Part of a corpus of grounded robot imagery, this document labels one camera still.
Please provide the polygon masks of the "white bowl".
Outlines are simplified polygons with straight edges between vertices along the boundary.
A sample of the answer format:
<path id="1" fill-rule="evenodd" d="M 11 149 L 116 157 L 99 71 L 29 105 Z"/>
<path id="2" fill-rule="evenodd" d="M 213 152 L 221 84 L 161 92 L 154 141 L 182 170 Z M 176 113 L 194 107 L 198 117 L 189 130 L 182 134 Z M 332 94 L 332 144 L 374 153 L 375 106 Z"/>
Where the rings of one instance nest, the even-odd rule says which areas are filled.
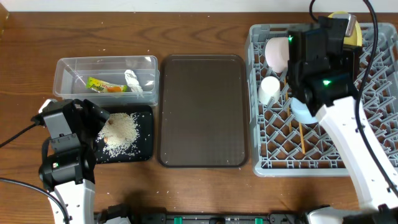
<path id="1" fill-rule="evenodd" d="M 268 66 L 276 73 L 283 72 L 288 67 L 289 40 L 287 37 L 271 38 L 264 50 Z"/>

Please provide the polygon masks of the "pale green cup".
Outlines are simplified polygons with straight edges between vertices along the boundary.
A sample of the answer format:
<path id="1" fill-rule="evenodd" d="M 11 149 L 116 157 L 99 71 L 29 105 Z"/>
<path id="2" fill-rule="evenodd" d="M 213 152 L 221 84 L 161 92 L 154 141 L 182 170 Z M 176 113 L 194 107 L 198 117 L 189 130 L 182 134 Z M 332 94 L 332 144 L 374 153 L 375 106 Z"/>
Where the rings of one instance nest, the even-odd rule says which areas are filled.
<path id="1" fill-rule="evenodd" d="M 274 76 L 265 77 L 257 91 L 259 102 L 269 105 L 272 100 L 278 100 L 280 96 L 280 81 Z"/>

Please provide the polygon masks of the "light blue saucer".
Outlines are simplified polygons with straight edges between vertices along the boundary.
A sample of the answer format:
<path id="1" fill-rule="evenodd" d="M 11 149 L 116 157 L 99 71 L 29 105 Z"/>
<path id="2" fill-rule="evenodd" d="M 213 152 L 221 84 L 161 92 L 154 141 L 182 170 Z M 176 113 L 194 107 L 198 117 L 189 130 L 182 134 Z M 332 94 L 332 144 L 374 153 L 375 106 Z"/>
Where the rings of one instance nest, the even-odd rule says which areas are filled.
<path id="1" fill-rule="evenodd" d="M 290 104 L 292 112 L 295 116 L 295 119 L 302 124 L 313 124 L 317 123 L 316 117 L 312 116 L 307 105 L 302 103 L 296 98 L 292 98 L 292 102 Z"/>

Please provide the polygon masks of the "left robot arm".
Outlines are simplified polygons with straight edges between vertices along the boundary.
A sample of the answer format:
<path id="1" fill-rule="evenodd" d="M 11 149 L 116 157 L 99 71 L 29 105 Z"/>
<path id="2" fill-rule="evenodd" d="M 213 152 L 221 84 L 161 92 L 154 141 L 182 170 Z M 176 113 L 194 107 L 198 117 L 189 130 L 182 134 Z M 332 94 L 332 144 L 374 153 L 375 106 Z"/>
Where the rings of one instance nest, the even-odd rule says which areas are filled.
<path id="1" fill-rule="evenodd" d="M 55 223 L 94 223 L 94 140 L 109 113 L 89 100 L 47 99 L 32 121 L 48 129 L 39 178 Z"/>

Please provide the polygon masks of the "white tissue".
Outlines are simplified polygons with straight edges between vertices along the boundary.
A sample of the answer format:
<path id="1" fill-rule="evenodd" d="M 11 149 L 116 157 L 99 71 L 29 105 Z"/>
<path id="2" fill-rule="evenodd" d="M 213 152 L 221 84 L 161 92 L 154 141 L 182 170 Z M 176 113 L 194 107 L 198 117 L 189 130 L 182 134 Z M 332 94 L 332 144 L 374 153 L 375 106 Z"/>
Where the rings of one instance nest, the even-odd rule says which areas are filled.
<path id="1" fill-rule="evenodd" d="M 136 74 L 132 70 L 126 70 L 124 72 L 124 76 L 125 76 L 127 86 L 130 88 L 130 90 L 133 93 L 142 95 L 143 89 L 139 84 Z"/>

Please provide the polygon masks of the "rice pile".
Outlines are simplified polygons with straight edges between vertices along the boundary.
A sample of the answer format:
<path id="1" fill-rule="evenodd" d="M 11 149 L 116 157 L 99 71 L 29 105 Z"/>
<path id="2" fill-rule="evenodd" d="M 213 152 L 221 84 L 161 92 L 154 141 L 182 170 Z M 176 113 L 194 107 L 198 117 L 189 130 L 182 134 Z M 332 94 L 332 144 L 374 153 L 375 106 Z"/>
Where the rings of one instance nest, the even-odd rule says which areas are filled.
<path id="1" fill-rule="evenodd" d="M 127 113 L 110 114 L 109 119 L 98 133 L 97 141 L 103 140 L 103 151 L 110 158 L 135 156 L 136 141 L 140 134 L 136 115 Z"/>

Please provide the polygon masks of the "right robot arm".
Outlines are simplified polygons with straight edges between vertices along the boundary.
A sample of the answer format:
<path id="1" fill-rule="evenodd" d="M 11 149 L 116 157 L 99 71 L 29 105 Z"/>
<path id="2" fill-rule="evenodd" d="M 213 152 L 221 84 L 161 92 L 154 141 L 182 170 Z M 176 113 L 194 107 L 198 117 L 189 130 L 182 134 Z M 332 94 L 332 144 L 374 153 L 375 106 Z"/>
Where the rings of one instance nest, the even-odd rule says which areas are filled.
<path id="1" fill-rule="evenodd" d="M 329 135 L 354 184 L 360 211 L 323 207 L 307 223 L 397 223 L 397 171 L 382 150 L 354 79 L 360 47 L 344 45 L 345 31 L 289 29 L 287 79 Z"/>

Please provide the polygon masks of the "yellow green snack wrapper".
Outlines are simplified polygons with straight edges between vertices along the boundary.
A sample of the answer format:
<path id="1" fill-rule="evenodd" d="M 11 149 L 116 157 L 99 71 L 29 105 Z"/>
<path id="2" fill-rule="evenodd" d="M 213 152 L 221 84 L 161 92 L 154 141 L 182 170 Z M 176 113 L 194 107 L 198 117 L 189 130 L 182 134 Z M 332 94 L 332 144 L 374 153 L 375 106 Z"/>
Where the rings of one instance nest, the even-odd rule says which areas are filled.
<path id="1" fill-rule="evenodd" d="M 93 77 L 89 77 L 86 83 L 86 88 L 98 93 L 120 93 L 127 92 L 127 85 L 117 85 Z"/>

